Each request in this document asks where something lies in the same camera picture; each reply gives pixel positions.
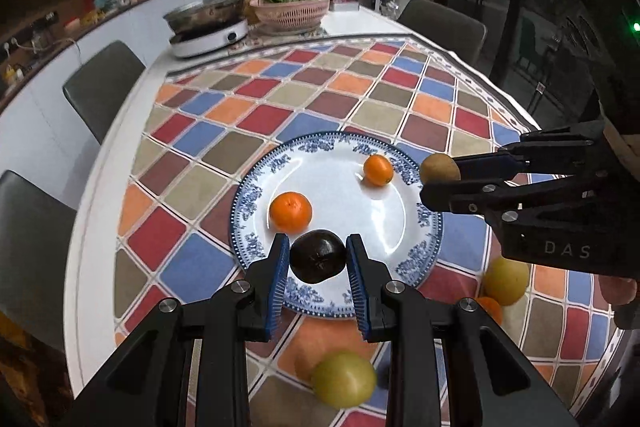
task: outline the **dark plum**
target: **dark plum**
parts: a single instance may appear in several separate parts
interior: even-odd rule
[[[293,273],[302,282],[316,284],[338,275],[346,265],[347,249],[329,230],[311,230],[297,238],[289,254]]]

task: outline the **human hand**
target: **human hand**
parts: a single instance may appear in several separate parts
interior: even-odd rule
[[[613,306],[627,304],[636,298],[638,283],[634,279],[598,275],[600,293]]]

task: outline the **dining table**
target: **dining table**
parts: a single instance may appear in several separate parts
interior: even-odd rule
[[[433,152],[494,152],[538,128],[455,53],[363,7],[331,11],[320,28],[299,36],[265,36],[254,28],[243,42],[195,58],[175,58],[167,48],[122,105],[79,205],[64,299],[74,395],[161,299],[207,299],[242,277],[230,240],[234,195],[252,166],[282,143],[345,131],[420,164]],[[521,173],[511,183],[549,179]],[[414,285],[447,303],[482,295],[482,275],[500,256],[498,240],[481,216],[438,219],[433,266]],[[390,346],[365,343],[352,314],[331,313],[285,306],[268,343],[247,343],[253,425],[384,425]],[[524,296],[503,314],[504,331],[576,413],[622,336],[594,276],[530,266]],[[379,373],[368,401],[347,410],[318,400],[310,386],[314,366],[341,349],[370,360]],[[436,358],[448,425],[440,341]]]

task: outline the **cable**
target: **cable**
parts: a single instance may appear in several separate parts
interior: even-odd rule
[[[21,44],[18,44],[17,41],[15,41],[15,39],[13,39],[14,42],[12,42],[12,44],[14,44],[15,46],[17,46],[18,48],[22,49],[22,50],[27,50],[30,52],[35,52],[35,53],[41,53],[41,52],[45,52],[47,50],[50,50],[53,46],[55,46],[56,44],[60,44],[60,42],[65,42],[65,41],[69,41],[72,42],[73,44],[76,45],[76,48],[78,49],[78,55],[80,55],[80,46],[78,45],[78,42],[76,42],[75,40],[73,40],[71,37],[64,37],[62,39],[58,39],[57,41],[53,41],[49,46],[47,46],[46,48],[35,48],[32,46],[23,46]]]

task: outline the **white cabinet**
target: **white cabinet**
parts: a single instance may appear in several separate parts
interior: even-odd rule
[[[130,10],[132,32],[142,47],[147,67],[169,46],[169,39],[174,36],[162,16],[184,4],[184,0],[150,0]]]
[[[65,156],[63,165],[67,166],[60,172],[62,178],[58,182],[60,193],[52,195],[72,208],[78,207],[100,150],[100,144],[62,91],[66,81],[79,67],[78,49],[70,46],[47,64],[27,86],[53,133],[55,143]]]
[[[101,24],[78,41],[78,45],[80,46],[80,59],[83,64],[101,49],[107,47],[108,44],[115,41],[122,41],[131,48],[145,66],[148,65],[142,46],[142,41],[146,37],[146,34],[140,35],[133,31],[131,24],[133,11],[134,9],[131,9],[123,14],[116,15],[113,19]]]
[[[17,172],[47,194],[77,208],[84,185],[74,183],[73,162],[43,117],[31,84],[0,114],[0,172]]]

